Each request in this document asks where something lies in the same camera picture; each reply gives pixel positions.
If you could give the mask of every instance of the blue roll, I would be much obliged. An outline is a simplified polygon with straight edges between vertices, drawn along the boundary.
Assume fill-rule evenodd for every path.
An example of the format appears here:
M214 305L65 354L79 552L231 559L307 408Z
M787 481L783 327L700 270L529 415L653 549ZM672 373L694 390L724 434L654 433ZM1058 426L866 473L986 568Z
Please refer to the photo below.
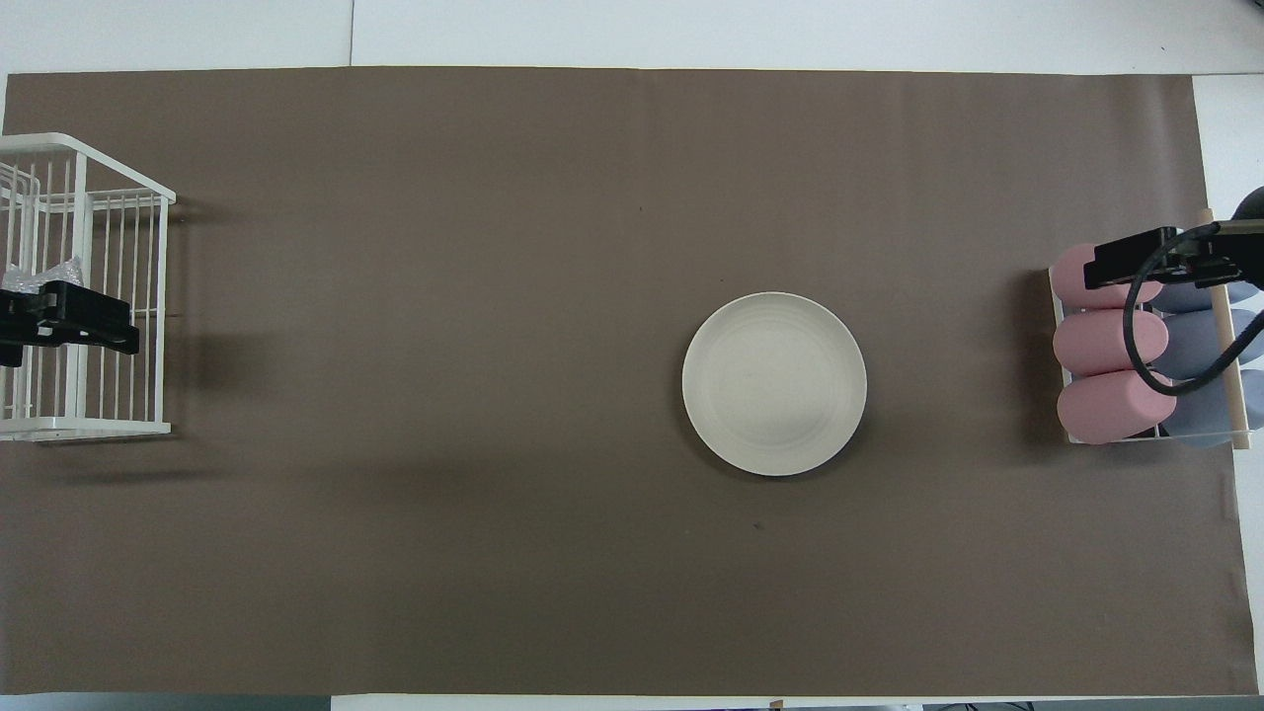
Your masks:
M1234 309L1234 333L1240 334L1255 314L1246 309ZM1168 349L1154 359L1154 369L1172 380L1189 380L1207 369L1207 366L1220 357L1220 338L1216 335L1216 314L1192 311L1174 314L1163 319L1168 326ZM1264 337L1256 338L1237 358L1239 363L1249 363L1264 356Z
M1243 392L1246 396L1246 423L1256 430L1264 426L1264 372L1243 371ZM1177 409L1163 421L1163 429L1170 435L1198 435L1203 433L1224 433L1234 429L1229 421L1229 397L1221 380L1177 397ZM1232 435L1208 434L1181 439L1191 447L1215 447L1229 442Z
M1260 290L1244 282L1235 281L1229 285L1229 302L1237 304L1244 299L1250 299ZM1188 314L1191 311L1206 311L1211 309L1211 290L1198 288L1193 283L1165 283L1150 305L1164 314Z

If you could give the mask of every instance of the pink cylinder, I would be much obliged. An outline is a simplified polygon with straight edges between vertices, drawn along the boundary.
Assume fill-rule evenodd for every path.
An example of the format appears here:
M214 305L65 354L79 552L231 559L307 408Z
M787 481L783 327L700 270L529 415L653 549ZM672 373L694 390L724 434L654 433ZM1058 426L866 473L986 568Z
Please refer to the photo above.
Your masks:
M1053 264L1053 292L1072 309L1121 309L1127 300L1127 285L1085 288L1085 264L1092 261L1092 244L1077 244L1063 252ZM1159 282L1145 282L1136 302L1154 299L1160 288L1163 285Z
M1168 326L1148 311L1134 315L1133 334L1136 350L1146 363L1168 347ZM1053 353L1063 368L1077 376L1131 368L1124 348L1124 310L1103 309L1067 316L1053 334Z
M1068 385L1058 396L1058 419L1076 439L1106 444L1153 428L1176 406L1176 397L1154 392L1133 371L1116 371Z

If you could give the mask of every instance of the plate rim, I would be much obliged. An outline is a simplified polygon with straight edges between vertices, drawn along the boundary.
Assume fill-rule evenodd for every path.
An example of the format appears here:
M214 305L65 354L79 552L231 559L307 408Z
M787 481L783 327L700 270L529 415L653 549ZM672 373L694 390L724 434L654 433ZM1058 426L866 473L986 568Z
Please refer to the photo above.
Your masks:
M834 449L833 452L830 452L829 455L825 457L824 459L822 459L820 462L817 462L815 464L811 464L810 467L806 467L806 468L803 468L803 469L799 469L799 471L784 472L784 473L781 473L781 472L758 472L758 471L743 467L742 464L738 464L738 463L733 462L732 459L729 459L728 457L726 457L722 452L719 452L719 449L715 448L714 444L712 444L710 442L708 442L707 436L704 436L703 433L702 433L702 430L698 428L698 421L694 417L694 412L689 407L688 380L686 380L688 378L688 371L689 371L689 363L693 359L693 357L695 354L695 347L698 345L698 337L707 329L707 326L710 325L712 321L714 321L722 312L724 312L726 310L737 307L737 305L739 305L743 301L748 301L748 300L752 300L752 299L766 299L766 297L770 297L770 296L790 297L791 300L795 300L795 301L799 301L799 302L804 304L806 307L815 307L815 309L819 309L820 311L824 311L825 314L828 314L829 318L833 319L834 323L838 324L838 328L842 329L842 333L846 335L846 339L851 344L851 347L854 348L857 362L860 363L860 368L858 368L860 382L861 382L861 387L860 387L860 390L861 390L860 407L858 407L858 412L856 415L856 423L852 425L851 431L847 433L847 435L839 443L838 448ZM806 296L801 296L799 294L791 294L789 291L757 291L755 294L747 294L746 296L738 296L737 299L733 299L732 301L722 305L719 309L715 309L714 311L710 312L709 316L707 316L705 320L703 320L703 323L694 331L693 338L689 339L689 347L685 349L685 358L684 358L684 362L681 363L681 367L680 367L680 397L681 397L681 400L684 402L685 415L689 417L689 424L693 425L693 428L694 428L694 433L703 442L703 444L705 444L707 448L710 449L717 457L719 457L720 459L723 459L726 463L728 463L728 464L731 464L733 467L737 467L738 469L742 469L743 472L750 472L752 474L758 474L761 477L791 477L791 476L795 476L795 474L801 474L804 472L810 472L811 469L815 469L817 467L820 467L820 466L825 464L827 462L829 462L830 459L833 459L834 457L837 457L838 453L842 452L844 447L847 447L847 443L849 443L852 440L852 438L856 435L856 430L860 429L860 423L863 419L866 406L868 405L868 368L865 364L865 353L861 350L860 342L856 340L856 334L853 334L852 330L849 328L847 328L847 324L844 324L843 320L838 318L838 314L834 314L833 310L830 310L825 305L820 304L819 301L815 301L813 299L808 299Z

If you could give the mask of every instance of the black cable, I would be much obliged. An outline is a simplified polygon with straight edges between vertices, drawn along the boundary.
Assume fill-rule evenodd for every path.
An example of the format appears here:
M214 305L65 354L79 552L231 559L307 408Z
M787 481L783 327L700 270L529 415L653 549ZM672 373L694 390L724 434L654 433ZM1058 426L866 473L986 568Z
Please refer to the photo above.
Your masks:
M1145 366L1145 361L1141 361L1141 354L1136 350L1136 335L1133 331L1133 320L1136 315L1136 299L1141 294L1141 285L1145 283L1146 278L1150 276L1150 269L1159 266L1163 257L1168 252L1176 249L1186 242L1194 242L1211 237L1220 232L1220 223L1211 223L1202 226L1197 226L1192 230L1183 232L1176 237L1164 240L1158 249L1150 253L1150 256L1141 263L1141 268L1136 271L1133 277L1133 283L1127 287L1127 299L1124 301L1124 349L1127 350L1127 361L1133 364L1133 369L1136 374L1141 377L1141 381L1150 387L1150 390L1162 395L1188 395L1200 387L1215 381L1220 377L1220 373L1225 372L1243 350L1255 340L1255 337L1264 331L1264 312L1258 314L1251 323L1243 329L1243 333L1234 339L1234 342L1220 354L1216 361L1207 367L1203 372L1198 373L1193 380L1188 380L1179 385L1167 385L1159 378L1154 377L1154 373Z

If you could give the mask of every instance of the round plate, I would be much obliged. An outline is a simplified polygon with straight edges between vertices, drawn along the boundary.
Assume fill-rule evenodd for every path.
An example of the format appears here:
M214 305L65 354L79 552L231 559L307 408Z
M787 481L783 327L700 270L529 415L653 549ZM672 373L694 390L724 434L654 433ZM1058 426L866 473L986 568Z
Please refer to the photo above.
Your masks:
M698 435L734 467L806 472L847 444L865 411L861 349L838 316L794 294L752 294L698 329L681 376Z

